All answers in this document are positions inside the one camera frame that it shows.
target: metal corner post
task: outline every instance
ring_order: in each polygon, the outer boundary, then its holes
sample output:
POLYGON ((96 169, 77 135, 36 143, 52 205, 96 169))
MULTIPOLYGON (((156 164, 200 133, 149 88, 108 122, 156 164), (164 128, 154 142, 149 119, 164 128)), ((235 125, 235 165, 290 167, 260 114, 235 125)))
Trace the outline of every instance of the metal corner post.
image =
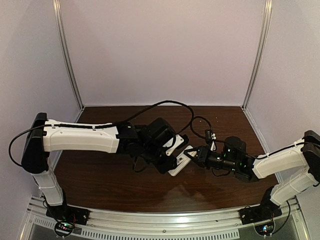
POLYGON ((83 104, 81 96, 80 96, 80 92, 79 92, 79 89, 77 86, 74 70, 73 70, 72 64, 71 64, 71 58, 70 58, 69 51, 68 51, 66 34, 65 34, 65 29, 64 29, 63 19, 62 19, 60 0, 53 0, 53 8, 54 8, 54 14, 55 14, 57 27, 58 27, 58 33, 59 33, 59 38, 60 38, 60 43, 61 43, 62 54, 63 54, 63 58, 64 58, 66 71, 68 73, 68 77, 70 80, 71 88, 72 88, 77 106, 80 110, 82 110, 84 108, 84 104, 83 104))
POLYGON ((252 94, 252 91, 254 89, 254 85, 258 76, 259 68, 262 62, 263 52, 265 49, 265 45, 268 38, 268 32, 270 28, 270 22, 271 22, 271 15, 272 15, 272 0, 265 0, 265 6, 264 6, 264 13, 263 13, 263 20, 262 20, 262 26, 261 26, 261 33, 260 33, 260 39, 258 44, 258 49, 255 56, 255 61, 251 73, 250 83, 245 95, 245 99, 242 105, 242 109, 246 110, 249 104, 249 100, 252 94))

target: white arm segment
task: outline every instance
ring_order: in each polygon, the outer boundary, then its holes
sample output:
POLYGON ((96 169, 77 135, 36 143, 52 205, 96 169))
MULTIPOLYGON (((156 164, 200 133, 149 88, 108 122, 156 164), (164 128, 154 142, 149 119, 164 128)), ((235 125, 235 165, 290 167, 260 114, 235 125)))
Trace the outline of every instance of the white arm segment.
POLYGON ((50 206, 59 206, 63 203, 64 197, 61 187, 48 159, 49 170, 39 174, 32 174, 39 189, 43 192, 47 203, 50 206))
POLYGON ((102 124, 67 123, 52 119, 46 121, 45 124, 92 126, 92 129, 46 126, 44 128, 46 135, 43 136, 43 147, 45 152, 57 150, 92 150, 107 153, 117 152, 119 139, 116 138, 118 130, 115 126, 95 129, 94 127, 102 124))
MULTIPOLYGON (((294 144, 303 142, 304 140, 300 139, 296 141, 294 144)), ((303 144, 297 145, 295 147, 291 147, 289 149, 271 155, 265 159, 255 160, 252 169, 254 174, 259 179, 263 179, 269 175, 281 172, 283 170, 307 166, 308 163, 303 153, 301 152, 301 148, 303 146, 303 144)))
POLYGON ((280 206, 293 196, 302 193, 307 188, 318 184, 314 176, 308 173, 309 166, 299 169, 284 182, 274 186, 270 200, 280 206))

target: robotic arm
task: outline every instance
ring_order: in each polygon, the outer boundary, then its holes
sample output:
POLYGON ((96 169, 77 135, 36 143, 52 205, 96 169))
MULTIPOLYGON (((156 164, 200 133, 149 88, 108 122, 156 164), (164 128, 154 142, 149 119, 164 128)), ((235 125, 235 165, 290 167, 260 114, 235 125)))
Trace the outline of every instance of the robotic arm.
POLYGON ((304 137, 291 146, 258 157, 248 155, 246 143, 235 136, 218 141, 211 130, 206 130, 205 140, 206 146, 187 146, 176 158, 172 156, 173 151, 188 144, 189 139, 186 135, 176 134, 163 118, 157 118, 149 125, 130 122, 79 124, 48 120, 46 113, 39 113, 27 136, 21 166, 31 173, 42 190, 48 216, 69 223, 75 219, 75 223, 83 225, 87 223, 89 211, 67 205, 66 195, 48 163, 52 151, 91 150, 127 154, 143 158, 161 174, 169 172, 172 176, 193 161, 202 168, 233 172, 236 178, 247 183, 300 167, 289 179, 267 189, 260 205, 241 209, 239 213, 243 224, 280 216, 281 204, 320 182, 320 136, 313 131, 305 132, 304 137), (221 153, 217 152, 215 142, 224 143, 221 153))

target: white backdrop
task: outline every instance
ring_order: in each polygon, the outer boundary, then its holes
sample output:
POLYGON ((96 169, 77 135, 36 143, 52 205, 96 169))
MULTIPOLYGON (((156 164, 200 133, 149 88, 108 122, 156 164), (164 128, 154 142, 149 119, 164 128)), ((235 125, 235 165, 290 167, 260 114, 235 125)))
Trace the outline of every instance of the white backdrop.
POLYGON ((61 1, 85 106, 243 104, 264 0, 61 1))
MULTIPOLYGON (((320 134, 319 13, 317 0, 273 1, 269 36, 248 105, 271 151, 293 143, 306 130, 320 134)), ((298 199, 311 239, 318 240, 320 187, 298 199)))
MULTIPOLYGON (((0 0, 0 239, 16 240, 37 187, 14 165, 10 140, 30 128, 38 112, 73 122, 79 113, 69 83, 52 0, 0 0)), ((18 162, 25 137, 14 143, 18 162)))

